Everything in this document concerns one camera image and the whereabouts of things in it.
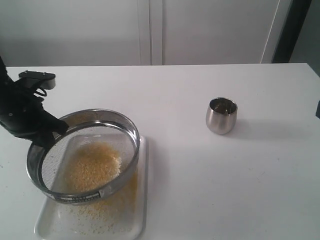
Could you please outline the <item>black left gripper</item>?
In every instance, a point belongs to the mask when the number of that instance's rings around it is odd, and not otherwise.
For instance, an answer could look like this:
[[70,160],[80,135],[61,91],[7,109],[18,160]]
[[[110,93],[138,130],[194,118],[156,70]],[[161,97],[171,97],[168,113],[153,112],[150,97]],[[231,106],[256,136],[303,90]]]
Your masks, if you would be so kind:
[[55,145],[53,132],[65,134],[69,125],[43,108],[47,89],[23,86],[10,78],[0,61],[0,125],[18,138],[49,150]]

